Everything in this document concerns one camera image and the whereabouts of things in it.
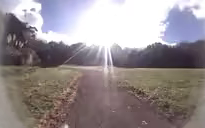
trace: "dry grass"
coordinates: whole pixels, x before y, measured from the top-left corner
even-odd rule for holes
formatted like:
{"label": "dry grass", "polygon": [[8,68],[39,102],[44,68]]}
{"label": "dry grass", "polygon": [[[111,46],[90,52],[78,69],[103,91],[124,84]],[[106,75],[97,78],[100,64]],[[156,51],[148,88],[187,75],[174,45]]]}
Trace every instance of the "dry grass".
{"label": "dry grass", "polygon": [[119,69],[118,84],[157,106],[170,121],[187,119],[205,82],[202,69]]}
{"label": "dry grass", "polygon": [[25,126],[34,127],[65,98],[64,92],[80,73],[65,68],[3,67],[1,74],[14,111]]}

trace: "tree line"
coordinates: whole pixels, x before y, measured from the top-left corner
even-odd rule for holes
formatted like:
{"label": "tree line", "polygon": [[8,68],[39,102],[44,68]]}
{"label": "tree line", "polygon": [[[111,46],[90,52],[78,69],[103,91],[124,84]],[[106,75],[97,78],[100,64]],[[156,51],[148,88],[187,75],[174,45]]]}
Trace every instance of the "tree line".
{"label": "tree line", "polygon": [[36,28],[13,14],[6,15],[6,26],[0,64],[54,67],[106,63],[126,68],[205,68],[205,40],[179,42],[174,46],[157,42],[143,49],[122,48],[118,44],[107,48],[81,42],[72,45],[46,43],[36,38]]}

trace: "dirt edge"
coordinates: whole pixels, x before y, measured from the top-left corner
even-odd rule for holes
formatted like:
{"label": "dirt edge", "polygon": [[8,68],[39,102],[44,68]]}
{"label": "dirt edge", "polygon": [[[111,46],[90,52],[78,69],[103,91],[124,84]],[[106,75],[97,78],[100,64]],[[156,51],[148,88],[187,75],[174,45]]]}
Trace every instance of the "dirt edge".
{"label": "dirt edge", "polygon": [[74,103],[78,90],[78,81],[81,77],[81,73],[75,76],[69,83],[69,88],[66,88],[55,101],[55,108],[40,119],[37,128],[60,128],[65,123],[70,106]]}

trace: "sky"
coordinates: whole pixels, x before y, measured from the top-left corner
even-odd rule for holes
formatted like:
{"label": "sky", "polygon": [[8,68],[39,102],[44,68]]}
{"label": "sky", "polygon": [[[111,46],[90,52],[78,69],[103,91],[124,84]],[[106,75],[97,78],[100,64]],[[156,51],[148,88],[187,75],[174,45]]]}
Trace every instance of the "sky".
{"label": "sky", "polygon": [[37,27],[40,38],[67,44],[145,47],[205,39],[205,0],[0,0],[0,10]]}

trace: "path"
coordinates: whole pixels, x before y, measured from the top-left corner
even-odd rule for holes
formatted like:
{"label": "path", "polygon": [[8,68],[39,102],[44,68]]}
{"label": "path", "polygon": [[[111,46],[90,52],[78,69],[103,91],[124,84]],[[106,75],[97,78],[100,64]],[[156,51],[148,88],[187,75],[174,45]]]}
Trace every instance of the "path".
{"label": "path", "polygon": [[172,128],[124,90],[106,86],[103,74],[85,71],[68,116],[71,128]]}

